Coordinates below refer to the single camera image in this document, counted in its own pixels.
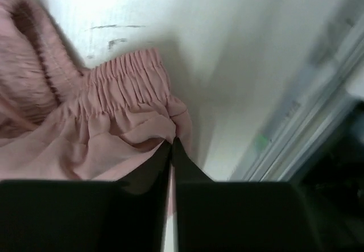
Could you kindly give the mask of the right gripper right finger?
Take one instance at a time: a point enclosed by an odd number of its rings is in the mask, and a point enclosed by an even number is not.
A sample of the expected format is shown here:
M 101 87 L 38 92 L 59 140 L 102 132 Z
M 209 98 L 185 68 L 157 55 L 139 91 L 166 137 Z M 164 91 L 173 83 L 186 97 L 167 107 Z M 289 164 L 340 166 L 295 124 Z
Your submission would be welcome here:
M 214 181 L 172 144 L 178 251 L 323 251 L 302 193 L 286 182 Z

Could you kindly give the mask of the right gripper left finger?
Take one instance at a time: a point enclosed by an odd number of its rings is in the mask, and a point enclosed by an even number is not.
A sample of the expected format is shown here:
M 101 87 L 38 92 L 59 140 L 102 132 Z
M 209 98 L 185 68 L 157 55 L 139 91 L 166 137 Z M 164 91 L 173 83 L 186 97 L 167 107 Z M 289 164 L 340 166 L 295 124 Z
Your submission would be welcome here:
M 1 250 L 161 251 L 170 150 L 116 181 L 2 181 Z

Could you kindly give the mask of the pink trousers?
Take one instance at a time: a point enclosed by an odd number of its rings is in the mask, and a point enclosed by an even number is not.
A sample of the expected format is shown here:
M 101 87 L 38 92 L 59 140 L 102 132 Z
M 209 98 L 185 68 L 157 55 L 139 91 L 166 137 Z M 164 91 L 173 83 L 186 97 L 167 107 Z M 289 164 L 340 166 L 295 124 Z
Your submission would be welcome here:
M 1 0 L 1 178 L 117 180 L 192 122 L 157 50 L 76 67 L 34 0 Z

